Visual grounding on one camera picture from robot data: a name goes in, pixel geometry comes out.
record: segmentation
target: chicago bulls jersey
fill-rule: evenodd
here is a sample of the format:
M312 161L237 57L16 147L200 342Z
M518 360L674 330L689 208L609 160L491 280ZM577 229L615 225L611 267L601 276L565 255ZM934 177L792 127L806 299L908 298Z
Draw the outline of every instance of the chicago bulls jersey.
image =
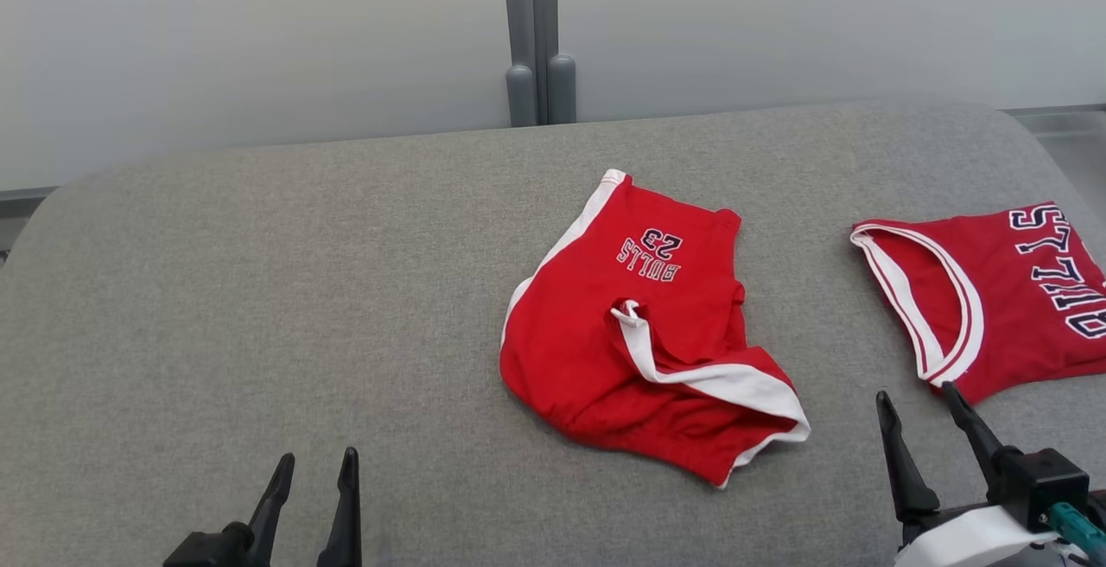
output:
M573 440L714 485L771 441L805 440L791 379L745 343L740 223L608 170L511 295L503 382Z
M1106 280L1057 206L853 228L914 344L918 377L969 402L1106 372Z

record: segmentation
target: gray fabric surface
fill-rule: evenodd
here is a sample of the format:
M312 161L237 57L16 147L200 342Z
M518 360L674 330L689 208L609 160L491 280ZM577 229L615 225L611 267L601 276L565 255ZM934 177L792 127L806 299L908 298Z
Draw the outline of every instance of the gray fabric surface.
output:
M512 288L606 168L744 218L750 342L813 435L726 491L568 443L500 385ZM292 450L274 565L313 565L352 444L367 565L887 564L880 387L947 505L983 483L849 224L1048 198L1106 261L1106 232L1011 118L918 99L186 154L79 180L0 284L3 563L158 565L189 531L248 518ZM1104 387L1039 382L980 411L1106 484Z

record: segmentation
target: jersey armhole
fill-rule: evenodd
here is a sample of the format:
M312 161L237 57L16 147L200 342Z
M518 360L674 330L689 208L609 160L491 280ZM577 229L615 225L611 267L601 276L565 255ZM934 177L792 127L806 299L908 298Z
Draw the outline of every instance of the jersey armhole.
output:
M932 327L918 307L910 287L909 275L873 239L873 232L889 232L911 241L932 253L945 269L960 304L960 332L948 354L941 349L937 335L933 335ZM884 295L905 324L914 344L918 378L939 387L941 382L952 381L963 375L964 370L975 361L982 346L983 306L979 292L975 291L971 280L968 280L960 264L957 264L952 255L929 237L895 225L858 224L849 235L849 241L863 249L868 266L872 267Z

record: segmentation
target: gray wall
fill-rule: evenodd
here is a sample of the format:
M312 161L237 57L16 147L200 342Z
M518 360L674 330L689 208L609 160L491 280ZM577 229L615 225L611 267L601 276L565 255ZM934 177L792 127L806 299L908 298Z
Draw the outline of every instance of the gray wall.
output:
M0 0L0 190L129 158L509 125L504 0Z
M577 115L922 92L999 109L1106 102L1106 0L560 0Z

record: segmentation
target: bulls shorts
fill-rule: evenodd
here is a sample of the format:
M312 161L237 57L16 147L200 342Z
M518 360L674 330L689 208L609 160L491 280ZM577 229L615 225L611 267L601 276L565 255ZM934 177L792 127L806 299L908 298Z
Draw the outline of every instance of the bulls shorts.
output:
M745 342L740 224L608 170L511 295L505 385L573 440L714 485L770 442L805 440L791 379Z

